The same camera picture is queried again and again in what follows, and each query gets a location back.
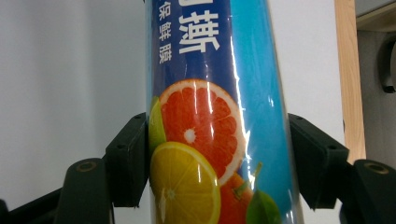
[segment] wooden frame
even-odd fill
[[[354,0],[334,0],[345,146],[349,162],[366,157]]]

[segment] white background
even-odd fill
[[[333,1],[271,0],[285,101],[344,142]],[[76,161],[102,157],[146,111],[145,15],[137,0],[0,1],[0,198],[14,209],[62,186]],[[117,223],[149,223],[115,209]],[[338,211],[304,206],[305,223]]]

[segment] lemon slice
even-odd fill
[[[148,119],[148,148],[150,154],[155,147],[166,142],[165,130],[163,129],[163,117],[159,98],[154,96],[151,100],[151,110]]]
[[[156,223],[218,223],[220,192],[216,172],[196,149],[166,142],[150,165]]]

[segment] glossy plastic surface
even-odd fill
[[[297,223],[266,2],[146,5],[154,220]]]

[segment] white chinese characters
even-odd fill
[[[185,34],[180,40],[180,45],[185,46],[185,48],[181,48],[179,53],[187,53],[196,50],[206,52],[206,43],[212,43],[213,47],[218,49],[219,42],[216,39],[216,35],[219,34],[219,24],[212,21],[218,18],[219,14],[211,14],[209,10],[206,10],[202,15],[197,15],[196,12],[192,12],[191,16],[188,18],[183,18],[181,16],[178,19],[180,22],[179,30]]]
[[[160,47],[160,63],[171,61],[172,59],[172,48],[171,44]]]
[[[169,2],[164,2],[162,6],[160,6],[160,21],[165,19],[165,17],[171,15],[171,4]]]
[[[160,24],[160,63],[169,62],[172,59],[172,45],[163,44],[163,42],[171,36],[171,22],[166,21],[166,18],[171,15],[171,4],[167,1],[159,7],[159,18],[163,21]]]
[[[213,3],[213,0],[178,0],[178,3],[183,7],[187,7],[193,5]]]

